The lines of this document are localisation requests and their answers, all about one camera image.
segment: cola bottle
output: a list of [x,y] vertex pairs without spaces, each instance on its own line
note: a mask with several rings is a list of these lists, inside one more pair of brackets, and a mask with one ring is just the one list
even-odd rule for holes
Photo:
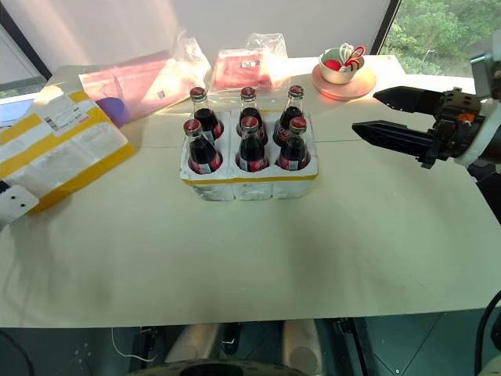
[[289,123],[289,130],[290,134],[280,149],[276,163],[284,170],[301,170],[310,161],[310,153],[304,139],[306,119],[300,116],[293,117]]
[[252,116],[246,116],[240,122],[242,141],[236,154],[236,164],[241,170],[256,172],[267,168],[268,158],[265,156],[265,146],[258,136],[259,121]]
[[258,103],[256,101],[256,89],[247,86],[243,88],[240,92],[240,98],[242,99],[242,110],[240,111],[239,123],[236,125],[236,132],[238,136],[242,136],[242,128],[240,127],[240,122],[246,116],[252,116],[258,119],[258,136],[263,145],[268,142],[268,135],[266,134],[266,126],[263,123],[261,114],[259,113]]
[[214,143],[216,139],[221,137],[224,126],[209,107],[205,89],[199,87],[193,88],[189,91],[189,96],[193,101],[194,117],[202,124],[202,129],[207,139],[211,143]]
[[305,91],[300,85],[293,85],[289,88],[289,99],[282,112],[282,116],[275,123],[273,141],[278,146],[282,146],[289,135],[289,123],[296,116],[303,116],[303,95]]
[[189,142],[188,166],[197,174],[210,174],[222,164],[222,155],[209,142],[197,119],[190,119],[183,125]]

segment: red cap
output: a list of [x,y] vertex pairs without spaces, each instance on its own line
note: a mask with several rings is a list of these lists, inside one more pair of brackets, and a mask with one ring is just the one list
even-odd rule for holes
[[250,131],[253,128],[257,128],[258,125],[259,121],[254,116],[246,116],[240,122],[240,126],[244,131]]
[[300,85],[292,85],[289,88],[289,94],[296,97],[302,97],[305,94],[305,90]]
[[189,96],[192,98],[201,98],[205,96],[205,89],[197,86],[196,88],[193,88],[189,91]]
[[252,98],[256,96],[256,89],[247,86],[246,88],[242,89],[242,91],[240,92],[240,96],[242,98]]
[[197,119],[189,119],[185,121],[185,124],[182,127],[186,134],[193,134],[199,128],[202,128],[202,124]]
[[296,116],[290,119],[289,128],[291,131],[299,131],[300,133],[306,130],[307,122],[302,116]]

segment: white bowl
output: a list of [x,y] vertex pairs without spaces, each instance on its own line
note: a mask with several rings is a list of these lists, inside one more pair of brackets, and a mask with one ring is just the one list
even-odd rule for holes
[[324,80],[333,84],[346,84],[347,82],[351,81],[355,74],[363,68],[363,65],[365,63],[365,60],[363,59],[363,57],[361,57],[359,58],[359,69],[356,69],[354,71],[348,69],[345,72],[338,72],[337,70],[332,70],[324,65],[324,62],[330,59],[340,61],[339,49],[326,49],[319,57],[320,74],[322,75]]

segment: white wall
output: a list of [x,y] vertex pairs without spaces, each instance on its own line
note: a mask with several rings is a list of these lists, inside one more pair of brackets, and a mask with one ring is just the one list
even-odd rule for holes
[[0,84],[37,77],[40,74],[23,51],[0,26]]
[[212,62],[251,32],[285,35],[289,56],[373,44],[389,0],[2,0],[51,71],[171,47],[185,28]]

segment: white table surface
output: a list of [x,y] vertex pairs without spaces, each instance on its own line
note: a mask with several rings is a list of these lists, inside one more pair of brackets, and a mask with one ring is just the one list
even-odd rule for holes
[[[314,60],[291,63],[304,73]],[[368,64],[377,89],[405,84],[395,58],[378,56]],[[78,89],[82,71],[63,67],[49,84]],[[432,119],[389,110],[369,97],[324,99],[307,75],[292,82],[305,87],[317,141],[319,177],[311,193],[285,201],[202,201],[178,177],[189,103],[134,121],[123,130],[136,155],[0,234],[0,327],[484,306],[501,283],[501,228],[466,170],[451,161],[423,169],[351,130],[353,121],[374,119],[426,129]],[[282,97],[261,107],[283,103]],[[221,102],[214,107],[230,109]]]

